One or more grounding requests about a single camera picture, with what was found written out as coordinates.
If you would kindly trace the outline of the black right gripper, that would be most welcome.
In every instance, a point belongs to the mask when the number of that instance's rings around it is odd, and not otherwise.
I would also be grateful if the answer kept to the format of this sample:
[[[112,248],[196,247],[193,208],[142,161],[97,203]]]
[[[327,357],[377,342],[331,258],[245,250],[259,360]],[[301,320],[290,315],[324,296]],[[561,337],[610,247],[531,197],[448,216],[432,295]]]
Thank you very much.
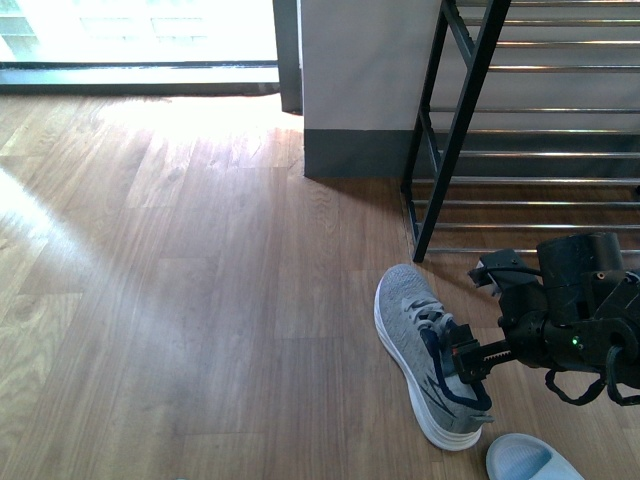
[[[449,331],[460,381],[484,381],[511,352],[534,368],[595,372],[620,347],[617,363],[638,366],[639,281],[624,268],[617,235],[576,234],[536,250],[541,278],[529,275],[502,288],[499,325],[507,341],[481,345],[468,324]]]

